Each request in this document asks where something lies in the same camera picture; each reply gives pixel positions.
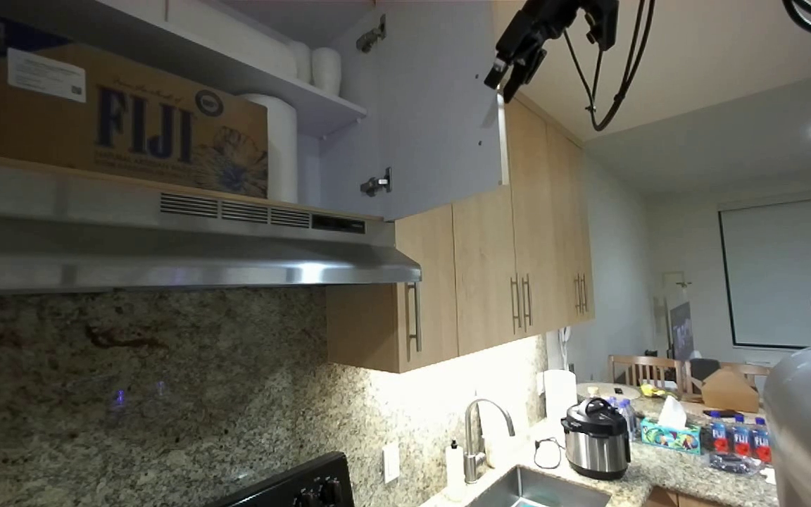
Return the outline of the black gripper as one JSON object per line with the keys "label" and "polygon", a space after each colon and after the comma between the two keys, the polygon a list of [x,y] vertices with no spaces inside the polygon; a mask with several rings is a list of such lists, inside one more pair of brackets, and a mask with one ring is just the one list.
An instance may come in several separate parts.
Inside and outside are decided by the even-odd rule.
{"label": "black gripper", "polygon": [[583,0],[527,0],[494,43],[494,58],[483,77],[500,89],[503,105],[527,84],[527,67],[544,58],[544,43],[558,39],[576,18]]}

